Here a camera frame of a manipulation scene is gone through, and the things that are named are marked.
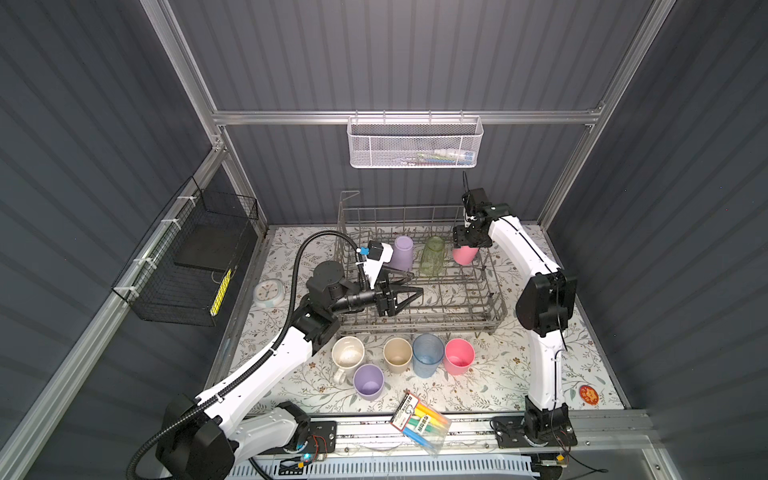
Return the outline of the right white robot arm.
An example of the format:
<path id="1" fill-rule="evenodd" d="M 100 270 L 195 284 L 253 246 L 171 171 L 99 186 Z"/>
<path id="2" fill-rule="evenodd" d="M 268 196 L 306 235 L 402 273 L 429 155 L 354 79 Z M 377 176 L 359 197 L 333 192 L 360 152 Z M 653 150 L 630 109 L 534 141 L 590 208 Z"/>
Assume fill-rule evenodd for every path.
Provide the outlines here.
<path id="1" fill-rule="evenodd" d="M 525 281 L 515 305 L 530 348 L 523 434 L 533 446 L 575 446 L 578 440 L 564 395 L 563 364 L 564 330 L 574 314 L 577 278 L 539 248 L 509 207 L 492 203 L 484 189 L 466 188 L 462 204 L 464 223 L 453 228 L 454 245 L 498 246 Z"/>

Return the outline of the green translucent cup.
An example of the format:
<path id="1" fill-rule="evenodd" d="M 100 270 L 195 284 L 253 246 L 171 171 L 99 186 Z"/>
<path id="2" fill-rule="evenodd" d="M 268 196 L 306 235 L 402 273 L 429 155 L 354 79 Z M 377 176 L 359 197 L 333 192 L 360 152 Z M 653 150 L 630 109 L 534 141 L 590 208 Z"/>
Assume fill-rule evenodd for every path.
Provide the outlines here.
<path id="1" fill-rule="evenodd" d="M 429 237 L 422 251 L 419 274 L 424 278 L 434 278 L 441 274 L 445 258 L 445 240 L 440 236 Z"/>

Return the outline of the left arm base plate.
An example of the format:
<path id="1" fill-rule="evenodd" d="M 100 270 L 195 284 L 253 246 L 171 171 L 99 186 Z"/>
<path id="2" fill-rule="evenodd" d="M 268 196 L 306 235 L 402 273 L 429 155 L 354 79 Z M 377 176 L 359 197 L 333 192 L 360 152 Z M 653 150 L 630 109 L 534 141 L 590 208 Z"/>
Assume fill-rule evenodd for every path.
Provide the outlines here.
<path id="1" fill-rule="evenodd" d="M 306 437 L 297 445 L 288 444 L 262 452 L 262 455 L 278 454 L 330 454 L 336 449 L 338 423 L 330 420 L 312 420 Z"/>

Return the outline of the lilac cup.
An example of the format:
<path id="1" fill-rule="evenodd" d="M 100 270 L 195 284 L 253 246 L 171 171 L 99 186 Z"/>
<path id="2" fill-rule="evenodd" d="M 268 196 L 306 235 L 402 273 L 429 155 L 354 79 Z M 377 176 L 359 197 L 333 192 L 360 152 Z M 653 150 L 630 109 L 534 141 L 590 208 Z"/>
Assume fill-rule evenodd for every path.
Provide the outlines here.
<path id="1" fill-rule="evenodd" d="M 414 242 L 407 235 L 400 235 L 395 238 L 392 244 L 393 254 L 388 265 L 396 270 L 410 271 L 413 265 Z"/>

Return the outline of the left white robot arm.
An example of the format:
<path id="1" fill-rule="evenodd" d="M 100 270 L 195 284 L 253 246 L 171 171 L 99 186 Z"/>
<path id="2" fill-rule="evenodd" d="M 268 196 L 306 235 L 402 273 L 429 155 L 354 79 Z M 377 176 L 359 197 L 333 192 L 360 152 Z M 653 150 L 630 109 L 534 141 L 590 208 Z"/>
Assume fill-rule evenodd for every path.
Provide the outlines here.
<path id="1" fill-rule="evenodd" d="M 390 245 L 371 241 L 360 247 L 346 234 L 336 236 L 352 250 L 355 278 L 337 261 L 318 264 L 307 293 L 290 300 L 270 344 L 196 397 L 181 395 L 167 406 L 161 430 L 129 462 L 127 478 L 138 478 L 138 463 L 149 451 L 171 479 L 224 479 L 234 466 L 264 452 L 302 449 L 310 418 L 301 408 L 286 401 L 258 417 L 248 415 L 251 409 L 336 336 L 342 316 L 373 307 L 380 317 L 395 317 L 423 295 L 411 285 L 411 273 L 389 267 Z"/>

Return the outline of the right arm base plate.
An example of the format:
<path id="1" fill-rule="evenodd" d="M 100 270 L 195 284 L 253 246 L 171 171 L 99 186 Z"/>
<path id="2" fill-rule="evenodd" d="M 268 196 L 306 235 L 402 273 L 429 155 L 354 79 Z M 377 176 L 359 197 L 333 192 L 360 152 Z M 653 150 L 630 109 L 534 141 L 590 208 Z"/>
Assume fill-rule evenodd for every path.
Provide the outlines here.
<path id="1" fill-rule="evenodd" d="M 554 425 L 528 428 L 523 415 L 502 415 L 489 421 L 499 448 L 564 448 L 578 445 L 576 432 L 569 420 L 557 420 Z"/>

